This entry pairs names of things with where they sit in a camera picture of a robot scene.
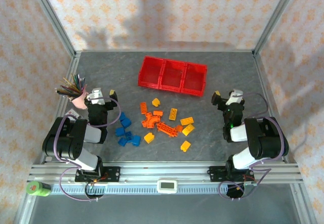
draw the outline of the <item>yellow lego brick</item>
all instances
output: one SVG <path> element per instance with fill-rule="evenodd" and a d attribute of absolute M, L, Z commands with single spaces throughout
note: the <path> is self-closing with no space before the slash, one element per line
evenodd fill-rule
<path fill-rule="evenodd" d="M 194 126 L 192 124 L 189 124 L 187 125 L 187 127 L 185 127 L 183 130 L 182 130 L 182 133 L 187 136 L 189 135 L 190 132 L 192 132 L 194 129 Z"/>
<path fill-rule="evenodd" d="M 153 101 L 152 101 L 152 105 L 158 107 L 158 106 L 160 105 L 160 100 L 157 99 L 157 98 L 153 99 Z"/>
<path fill-rule="evenodd" d="M 169 120 L 176 120 L 177 112 L 178 112 L 177 109 L 171 108 L 170 115 L 169 115 Z"/>
<path fill-rule="evenodd" d="M 146 136 L 144 136 L 144 140 L 150 144 L 151 141 L 153 141 L 155 138 L 155 136 L 150 132 L 149 134 L 147 134 Z"/>
<path fill-rule="evenodd" d="M 190 146 L 191 146 L 190 142 L 188 142 L 188 141 L 184 141 L 184 143 L 182 143 L 180 149 L 181 149 L 183 152 L 186 152 Z"/>
<path fill-rule="evenodd" d="M 181 125 L 188 125 L 188 124 L 193 124 L 193 118 L 185 118 L 185 119 L 180 119 Z"/>

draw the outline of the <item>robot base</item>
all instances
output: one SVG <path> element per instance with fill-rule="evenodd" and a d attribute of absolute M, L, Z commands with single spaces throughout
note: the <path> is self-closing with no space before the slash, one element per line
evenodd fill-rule
<path fill-rule="evenodd" d="M 250 182 L 254 179 L 253 171 L 234 167 L 233 155 L 228 158 L 225 166 L 210 166 L 207 173 L 210 175 L 211 182 Z"/>
<path fill-rule="evenodd" d="M 95 170 L 77 170 L 74 181 L 76 183 L 88 183 L 92 182 L 92 180 L 94 179 L 99 179 L 105 176 L 105 174 L 107 175 L 107 177 L 105 179 L 99 180 L 98 183 L 119 182 L 120 167 L 103 166 L 102 160 L 99 157 L 98 164 Z"/>

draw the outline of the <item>patterned wallpaper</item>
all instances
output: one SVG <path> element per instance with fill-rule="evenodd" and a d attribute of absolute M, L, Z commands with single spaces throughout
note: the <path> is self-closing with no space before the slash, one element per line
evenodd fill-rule
<path fill-rule="evenodd" d="M 76 50 L 251 50 L 279 0 L 50 0 Z"/>
<path fill-rule="evenodd" d="M 37 0 L 0 0 L 0 222 L 13 223 L 70 57 Z"/>
<path fill-rule="evenodd" d="M 324 223 L 324 0 L 291 0 L 261 59 L 272 104 Z"/>

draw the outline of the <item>green tape roll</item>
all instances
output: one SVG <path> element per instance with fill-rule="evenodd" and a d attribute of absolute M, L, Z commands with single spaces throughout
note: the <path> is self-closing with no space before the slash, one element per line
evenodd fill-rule
<path fill-rule="evenodd" d="M 51 186 L 38 181 L 32 181 L 27 185 L 26 192 L 30 195 L 48 196 Z"/>

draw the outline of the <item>bin compartment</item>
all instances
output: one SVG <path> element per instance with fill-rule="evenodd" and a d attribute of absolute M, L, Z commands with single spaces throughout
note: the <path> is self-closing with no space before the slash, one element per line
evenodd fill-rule
<path fill-rule="evenodd" d="M 138 76 L 138 85 L 159 88 L 164 59 L 146 56 Z"/>
<path fill-rule="evenodd" d="M 162 90 L 180 93 L 185 74 L 185 68 L 185 62 L 166 60 L 159 88 Z"/>
<path fill-rule="evenodd" d="M 206 86 L 206 75 L 206 65 L 187 63 L 187 70 L 181 92 L 184 94 L 202 96 Z"/>

